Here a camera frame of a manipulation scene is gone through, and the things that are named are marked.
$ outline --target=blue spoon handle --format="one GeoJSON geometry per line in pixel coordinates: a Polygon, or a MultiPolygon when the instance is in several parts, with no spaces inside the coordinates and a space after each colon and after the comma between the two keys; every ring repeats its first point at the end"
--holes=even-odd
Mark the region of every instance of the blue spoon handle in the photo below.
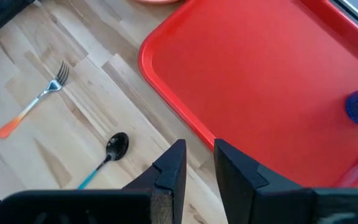
{"type": "Polygon", "coordinates": [[[95,177],[95,175],[98,173],[98,170],[95,169],[83,182],[82,184],[80,184],[80,186],[77,188],[78,190],[84,189],[88,183],[91,182],[91,180],[93,179],[93,177],[95,177]]]}

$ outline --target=light wood surface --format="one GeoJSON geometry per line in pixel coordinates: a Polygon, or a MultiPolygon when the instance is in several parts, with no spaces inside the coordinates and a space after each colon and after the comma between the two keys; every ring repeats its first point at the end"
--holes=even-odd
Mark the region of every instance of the light wood surface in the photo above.
{"type": "Polygon", "coordinates": [[[186,139],[183,223],[227,223],[204,144],[144,81],[137,53],[145,37],[180,6],[132,0],[44,0],[0,30],[0,126],[70,64],[67,85],[0,140],[0,197],[26,189],[75,189],[104,159],[106,141],[130,137],[89,189],[119,189],[173,142],[186,139]]]}

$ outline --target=wooden table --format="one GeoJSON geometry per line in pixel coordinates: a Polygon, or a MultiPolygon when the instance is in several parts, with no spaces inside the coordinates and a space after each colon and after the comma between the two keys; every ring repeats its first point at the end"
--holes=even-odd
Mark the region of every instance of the wooden table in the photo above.
{"type": "Polygon", "coordinates": [[[70,64],[67,86],[44,99],[0,140],[0,197],[26,189],[75,189],[104,159],[106,141],[130,137],[127,155],[88,188],[119,189],[178,138],[188,167],[183,223],[227,223],[210,151],[144,81],[137,53],[180,3],[45,0],[0,30],[0,126],[70,64]]]}

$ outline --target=red plastic tray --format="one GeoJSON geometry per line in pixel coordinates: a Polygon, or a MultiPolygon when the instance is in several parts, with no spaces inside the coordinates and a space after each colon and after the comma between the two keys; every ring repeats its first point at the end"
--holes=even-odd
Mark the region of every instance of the red plastic tray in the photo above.
{"type": "Polygon", "coordinates": [[[144,42],[146,80],[213,149],[304,186],[358,185],[358,27],[329,1],[190,0],[144,42]]]}

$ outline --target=black spoon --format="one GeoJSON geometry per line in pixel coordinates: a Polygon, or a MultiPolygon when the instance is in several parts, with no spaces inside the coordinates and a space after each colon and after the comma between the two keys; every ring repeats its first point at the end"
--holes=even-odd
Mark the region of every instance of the black spoon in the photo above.
{"type": "Polygon", "coordinates": [[[128,150],[129,138],[125,133],[117,133],[113,135],[106,145],[106,158],[100,165],[82,182],[78,189],[84,189],[98,171],[109,161],[117,161],[124,157],[128,150]]]}

